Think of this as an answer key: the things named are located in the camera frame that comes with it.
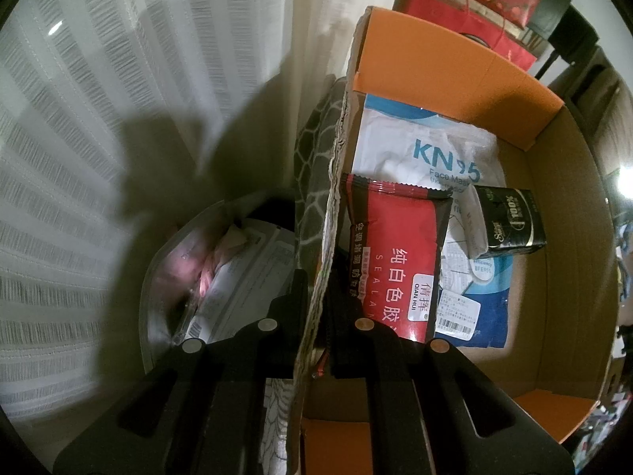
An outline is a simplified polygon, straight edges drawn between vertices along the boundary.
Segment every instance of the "bright light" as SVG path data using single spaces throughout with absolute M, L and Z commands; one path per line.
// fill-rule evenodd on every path
M 48 35 L 53 35 L 56 31 L 58 31 L 59 27 L 61 27 L 62 23 L 64 23 L 63 19 L 61 21 L 58 21 L 57 23 L 55 23 L 55 25 L 53 25 L 51 27 L 51 29 L 48 31 Z
M 620 167 L 618 191 L 625 198 L 633 200 L 633 168 L 628 168 L 627 166 Z

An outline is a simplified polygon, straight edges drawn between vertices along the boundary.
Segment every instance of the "white wall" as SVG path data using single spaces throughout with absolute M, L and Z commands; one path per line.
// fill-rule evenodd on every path
M 633 91 L 633 36 L 611 0 L 572 0 L 572 5 L 596 29 L 600 37 L 598 44 Z M 548 75 L 556 71 L 555 68 L 552 66 Z

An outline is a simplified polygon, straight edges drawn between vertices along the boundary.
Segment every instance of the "kn95 face mask package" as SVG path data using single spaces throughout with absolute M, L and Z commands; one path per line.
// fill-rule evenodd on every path
M 471 184 L 504 187 L 497 138 L 419 107 L 367 95 L 352 173 L 453 190 L 441 254 L 436 337 L 456 346 L 504 347 L 512 257 L 469 260 L 460 205 Z

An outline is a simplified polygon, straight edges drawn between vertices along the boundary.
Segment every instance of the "red sealant package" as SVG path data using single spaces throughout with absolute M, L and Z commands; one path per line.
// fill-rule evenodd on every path
M 351 220 L 349 293 L 401 338 L 432 339 L 450 190 L 343 175 Z

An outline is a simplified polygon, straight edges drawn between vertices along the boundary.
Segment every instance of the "sheer curtain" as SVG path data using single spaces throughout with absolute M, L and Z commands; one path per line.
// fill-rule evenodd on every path
M 142 375 L 174 226 L 289 185 L 296 130 L 393 0 L 20 0 L 0 31 L 0 404 L 50 467 Z

